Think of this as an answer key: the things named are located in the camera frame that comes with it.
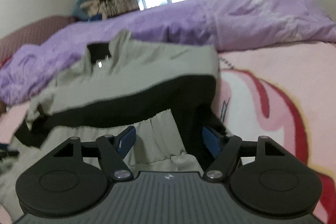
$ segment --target clothes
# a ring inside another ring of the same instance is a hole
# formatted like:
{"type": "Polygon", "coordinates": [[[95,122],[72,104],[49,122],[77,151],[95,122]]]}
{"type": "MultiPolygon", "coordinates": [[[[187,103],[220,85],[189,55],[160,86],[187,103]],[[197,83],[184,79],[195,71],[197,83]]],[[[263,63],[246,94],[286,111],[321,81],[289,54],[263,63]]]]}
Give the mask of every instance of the clothes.
{"type": "MultiPolygon", "coordinates": [[[[174,122],[170,110],[161,112],[155,117],[134,124],[137,139],[134,147],[124,159],[130,170],[136,175],[139,170],[161,172],[203,171],[195,157],[188,155],[174,122]]],[[[23,213],[18,203],[15,183],[31,165],[49,153],[56,146],[70,137],[80,137],[82,142],[94,141],[96,138],[111,134],[118,135],[128,126],[118,128],[68,128],[56,127],[49,134],[41,150],[19,146],[21,156],[13,169],[0,177],[0,200],[13,220],[23,213]]],[[[99,168],[98,159],[84,158],[84,162],[99,168]]]]}
{"type": "Polygon", "coordinates": [[[29,102],[16,105],[7,110],[7,113],[0,115],[0,149],[5,148],[26,117],[29,102]]]}
{"type": "Polygon", "coordinates": [[[16,137],[39,147],[56,126],[109,128],[171,109],[187,152],[207,166],[213,159],[201,130],[212,117],[217,71],[212,46],[147,43],[123,30],[108,45],[89,46],[33,98],[26,118],[31,132],[20,128],[16,137]]]}
{"type": "Polygon", "coordinates": [[[92,17],[101,14],[101,19],[107,19],[106,10],[100,0],[89,0],[80,6],[81,10],[85,10],[88,15],[87,21],[92,21],[92,17]]]}
{"type": "Polygon", "coordinates": [[[80,20],[87,21],[89,19],[89,16],[86,13],[86,9],[81,8],[81,5],[89,0],[77,0],[76,7],[74,11],[72,12],[73,17],[77,17],[80,20]]]}

